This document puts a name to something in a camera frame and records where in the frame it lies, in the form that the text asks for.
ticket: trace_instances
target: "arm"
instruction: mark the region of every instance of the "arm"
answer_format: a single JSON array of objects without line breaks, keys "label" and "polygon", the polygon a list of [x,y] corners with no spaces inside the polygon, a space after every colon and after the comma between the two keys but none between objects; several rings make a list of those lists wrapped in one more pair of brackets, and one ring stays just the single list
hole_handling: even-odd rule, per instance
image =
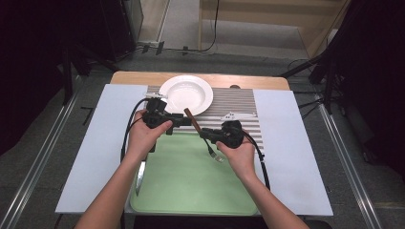
[{"label": "arm", "polygon": [[257,177],[254,147],[246,138],[237,149],[230,149],[220,141],[217,141],[217,147],[229,159],[230,166],[256,203],[268,228],[308,228]]},{"label": "arm", "polygon": [[[144,112],[137,112],[134,120],[141,118]],[[149,129],[142,119],[135,123],[130,132],[125,158],[80,218],[76,229],[117,228],[140,163],[146,158],[158,137],[167,131],[171,125],[172,122],[167,121],[155,129]]]}]

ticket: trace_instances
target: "person's left hand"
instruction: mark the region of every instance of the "person's left hand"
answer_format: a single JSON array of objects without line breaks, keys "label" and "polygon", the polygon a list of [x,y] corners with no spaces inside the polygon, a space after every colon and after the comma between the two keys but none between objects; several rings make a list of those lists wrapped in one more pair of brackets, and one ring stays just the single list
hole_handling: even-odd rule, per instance
[{"label": "person's left hand", "polygon": [[150,149],[156,143],[158,137],[165,133],[173,124],[172,121],[166,121],[154,129],[150,129],[142,120],[146,110],[137,111],[134,121],[137,121],[131,128],[128,141],[128,155],[139,155],[141,159],[146,158]]}]

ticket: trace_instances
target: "black controller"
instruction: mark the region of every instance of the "black controller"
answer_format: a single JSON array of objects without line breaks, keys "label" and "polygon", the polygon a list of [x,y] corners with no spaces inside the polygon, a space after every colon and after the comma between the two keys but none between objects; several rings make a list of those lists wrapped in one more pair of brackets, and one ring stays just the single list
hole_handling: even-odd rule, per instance
[{"label": "black controller", "polygon": [[166,131],[167,135],[173,134],[173,128],[180,126],[191,126],[191,119],[184,117],[183,114],[169,114],[164,112],[167,103],[160,98],[151,98],[146,104],[146,113],[143,114],[142,120],[149,128],[158,127],[161,123],[171,120],[173,125]]},{"label": "black controller", "polygon": [[200,131],[201,138],[208,139],[213,144],[217,141],[221,141],[232,149],[236,149],[242,144],[244,136],[242,124],[239,120],[224,122],[220,130],[202,128]]}]

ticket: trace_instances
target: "person's right hand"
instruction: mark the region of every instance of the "person's right hand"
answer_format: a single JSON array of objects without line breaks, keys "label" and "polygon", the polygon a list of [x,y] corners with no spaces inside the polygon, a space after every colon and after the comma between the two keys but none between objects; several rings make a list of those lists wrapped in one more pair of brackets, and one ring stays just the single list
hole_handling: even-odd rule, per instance
[{"label": "person's right hand", "polygon": [[227,147],[221,141],[217,141],[216,145],[226,155],[230,166],[239,179],[245,180],[246,178],[256,176],[254,171],[254,146],[246,137],[244,137],[241,146],[236,149]]}]

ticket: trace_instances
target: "plate rim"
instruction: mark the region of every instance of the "plate rim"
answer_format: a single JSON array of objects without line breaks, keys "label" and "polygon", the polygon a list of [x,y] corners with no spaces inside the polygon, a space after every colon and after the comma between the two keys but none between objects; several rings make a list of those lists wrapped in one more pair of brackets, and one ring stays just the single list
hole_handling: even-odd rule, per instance
[{"label": "plate rim", "polygon": [[193,111],[192,109],[190,109],[190,112],[191,112],[192,115],[199,115],[199,114],[203,113],[204,111],[206,111],[206,110],[209,108],[209,106],[211,106],[212,101],[213,101],[213,99],[214,99],[214,92],[213,92],[213,90],[212,90],[212,87],[211,87],[211,85],[210,85],[208,82],[206,82],[204,79],[202,79],[202,78],[200,78],[200,77],[198,77],[198,76],[196,76],[196,75],[192,75],[192,74],[180,74],[180,75],[176,75],[176,76],[173,76],[173,77],[167,79],[163,84],[161,84],[161,86],[160,86],[160,88],[159,88],[159,93],[160,93],[160,94],[164,94],[164,93],[161,91],[162,89],[164,89],[166,92],[168,92],[168,90],[169,90],[171,87],[168,87],[167,89],[166,89],[165,87],[167,87],[167,85],[168,85],[169,83],[171,83],[172,81],[181,82],[181,81],[186,81],[187,78],[194,79],[194,80],[187,80],[187,81],[192,81],[192,82],[194,82],[194,83],[197,83],[197,84],[202,88],[202,90],[205,92],[205,101],[208,101],[208,100],[209,100],[209,102],[206,102],[206,105],[204,104],[204,103],[205,103],[205,101],[204,101],[204,103],[203,103],[204,106],[200,106],[200,107],[198,107],[197,109],[195,109],[194,111]]}]

